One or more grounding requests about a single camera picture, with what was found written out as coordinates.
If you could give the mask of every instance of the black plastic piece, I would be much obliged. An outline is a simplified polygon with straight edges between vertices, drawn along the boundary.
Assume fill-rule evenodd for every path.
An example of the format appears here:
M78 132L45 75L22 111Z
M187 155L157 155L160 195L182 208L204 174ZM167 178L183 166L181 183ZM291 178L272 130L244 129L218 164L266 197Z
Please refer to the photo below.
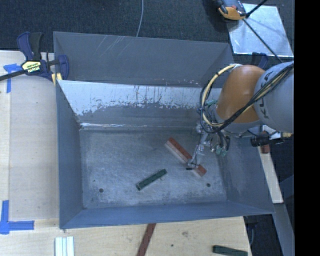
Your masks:
M250 141L253 147L260 147L268 144L276 145L276 144L284 143L284 140L282 138L270 139L268 134L254 136L250 139Z
M248 252L244 250L233 249L221 245L214 245L212 247L212 252L226 256L248 256Z
M143 181L139 182L136 185L136 188L140 191L142 190L144 187L146 187L147 185L151 184L152 182L154 182L155 180L161 178L163 175L167 174L167 170L166 169L162 169L160 171L158 171L157 173L151 175L150 177L144 179Z
M40 41L43 35L44 34L41 32L35 32L30 34L29 42L31 45L31 50L33 52L33 60L41 60Z

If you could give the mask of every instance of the green object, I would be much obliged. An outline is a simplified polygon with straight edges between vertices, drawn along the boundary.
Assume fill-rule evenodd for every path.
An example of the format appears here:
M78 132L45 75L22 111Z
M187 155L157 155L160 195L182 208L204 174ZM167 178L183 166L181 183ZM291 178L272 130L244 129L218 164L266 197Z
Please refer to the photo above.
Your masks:
M212 99L212 100L207 101L206 103L207 103L208 107L210 107L212 104L216 104L217 102L218 101L216 99Z
M150 183L156 181L157 179L161 178L163 175L167 174L167 170L166 169L162 169L160 171L158 171L157 173L151 175L150 177L144 179L143 181L139 182L136 185L136 188L140 191L142 190L144 187L146 187L147 185L149 185Z
M221 245L214 245L212 247L212 252L226 256L248 256L248 253L244 250L233 249Z

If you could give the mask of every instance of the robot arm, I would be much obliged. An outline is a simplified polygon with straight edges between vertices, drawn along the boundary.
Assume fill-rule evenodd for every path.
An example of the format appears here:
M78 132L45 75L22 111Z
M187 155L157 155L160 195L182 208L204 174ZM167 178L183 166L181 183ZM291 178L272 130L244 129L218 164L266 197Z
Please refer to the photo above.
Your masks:
M216 101L209 100L215 79L231 70ZM251 137L254 147L282 143L294 134L294 62L263 70L232 64L218 72L200 94L202 134L193 158L208 146L225 155L232 137Z

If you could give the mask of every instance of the black cable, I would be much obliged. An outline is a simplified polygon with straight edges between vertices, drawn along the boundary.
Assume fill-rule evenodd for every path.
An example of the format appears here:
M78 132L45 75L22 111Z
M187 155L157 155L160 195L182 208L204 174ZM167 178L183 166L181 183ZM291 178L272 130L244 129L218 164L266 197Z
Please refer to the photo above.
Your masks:
M276 59L279 61L279 62L283 62L279 57L278 55L267 45L267 43L258 35L258 33L249 25L249 23L243 19L243 22L245 24L247 24L247 26L252 30L252 32L260 39L260 41L265 45L265 47L267 47L269 49L270 52L273 53L273 55L276 57Z
M256 10L256 9L258 9L260 6L262 6L266 1L268 1L268 0L263 0L261 3L259 3L256 7L254 7L251 11L249 11L246 15L245 15L245 17L246 18L249 18L249 16Z

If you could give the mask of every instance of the yellow cable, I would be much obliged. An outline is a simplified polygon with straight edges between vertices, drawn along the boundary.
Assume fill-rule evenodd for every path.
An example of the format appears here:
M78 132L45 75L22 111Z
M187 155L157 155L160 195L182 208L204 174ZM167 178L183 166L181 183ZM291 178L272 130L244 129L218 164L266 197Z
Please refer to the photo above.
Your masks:
M213 78L210 80L210 82L208 83L208 85L206 86L204 92L203 92L203 95L202 95L202 102L201 102L201 106L203 106L205 104L205 101L206 101L206 98L207 98L207 94L212 86L212 84L214 83L214 81L218 78L218 76L220 76L222 73L224 73L225 71L229 70L229 69L232 69L236 66L237 64L231 64L229 66L226 66L224 67L223 69L221 69L217 74L215 74L213 76ZM207 117L205 116L204 113L202 113L202 118L203 120L210 126L212 127L220 127L222 126L224 123L221 122L221 123L212 123L210 122Z

